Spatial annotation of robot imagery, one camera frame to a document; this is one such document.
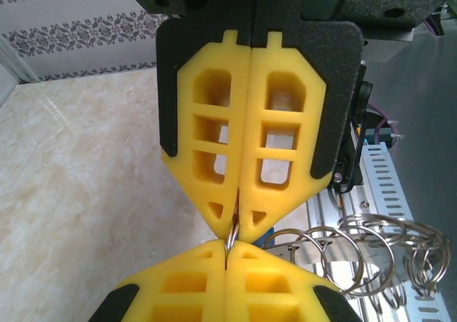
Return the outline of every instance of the blue part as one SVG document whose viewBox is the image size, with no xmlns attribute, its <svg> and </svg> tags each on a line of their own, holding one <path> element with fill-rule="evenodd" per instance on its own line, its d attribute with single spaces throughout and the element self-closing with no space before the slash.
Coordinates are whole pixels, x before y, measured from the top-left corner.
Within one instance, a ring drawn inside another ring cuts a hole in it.
<svg viewBox="0 0 457 322">
<path fill-rule="evenodd" d="M 272 234 L 274 233 L 274 227 L 271 227 L 270 230 L 268 230 L 264 235 L 262 235 L 260 238 L 258 238 L 257 240 L 255 240 L 252 244 L 256 247 L 259 247 L 261 248 L 263 246 L 263 243 L 265 243 L 266 239 L 271 236 Z M 268 245 L 268 247 L 270 246 L 274 246 L 274 239 L 271 240 Z"/>
</svg>

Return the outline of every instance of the gray surface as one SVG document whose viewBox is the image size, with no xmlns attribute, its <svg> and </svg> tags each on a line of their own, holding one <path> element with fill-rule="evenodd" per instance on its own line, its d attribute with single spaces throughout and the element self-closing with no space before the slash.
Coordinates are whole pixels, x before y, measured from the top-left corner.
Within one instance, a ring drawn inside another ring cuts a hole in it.
<svg viewBox="0 0 457 322">
<path fill-rule="evenodd" d="M 457 32 L 416 35 L 389 62 L 367 67 L 372 101 L 406 136 L 391 155 L 414 219 L 457 240 Z M 440 287 L 457 321 L 455 260 Z"/>
</svg>

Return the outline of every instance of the table surface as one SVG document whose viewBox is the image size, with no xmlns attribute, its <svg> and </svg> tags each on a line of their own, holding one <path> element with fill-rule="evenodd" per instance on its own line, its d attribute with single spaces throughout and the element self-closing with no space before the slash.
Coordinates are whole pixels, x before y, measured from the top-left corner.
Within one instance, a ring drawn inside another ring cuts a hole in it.
<svg viewBox="0 0 457 322">
<path fill-rule="evenodd" d="M 132 71 L 20 85 L 0 108 L 1 320 L 87 321 L 127 276 L 216 238 L 161 162 L 156 91 L 155 69 Z M 307 223 L 302 205 L 275 227 Z"/>
</svg>

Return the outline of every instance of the black rubber pad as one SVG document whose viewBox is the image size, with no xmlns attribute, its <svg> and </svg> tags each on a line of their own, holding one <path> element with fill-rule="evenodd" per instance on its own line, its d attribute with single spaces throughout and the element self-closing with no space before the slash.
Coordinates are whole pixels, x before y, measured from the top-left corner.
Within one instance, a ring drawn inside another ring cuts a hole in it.
<svg viewBox="0 0 457 322">
<path fill-rule="evenodd" d="M 89 322 L 121 322 L 140 287 L 127 284 L 109 293 Z"/>
<path fill-rule="evenodd" d="M 326 311 L 330 322 L 362 322 L 340 293 L 326 286 L 314 286 L 313 290 Z"/>
</svg>

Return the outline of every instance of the wall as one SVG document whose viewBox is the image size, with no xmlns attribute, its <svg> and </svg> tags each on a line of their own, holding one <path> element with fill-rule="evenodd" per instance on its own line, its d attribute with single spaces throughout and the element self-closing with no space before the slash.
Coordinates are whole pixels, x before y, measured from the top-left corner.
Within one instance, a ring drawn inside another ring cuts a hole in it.
<svg viewBox="0 0 457 322">
<path fill-rule="evenodd" d="M 0 0 L 0 35 L 40 80 L 155 67 L 164 19 L 135 0 Z"/>
<path fill-rule="evenodd" d="M 0 65 L 0 107 L 3 106 L 16 85 L 16 80 Z"/>
</svg>

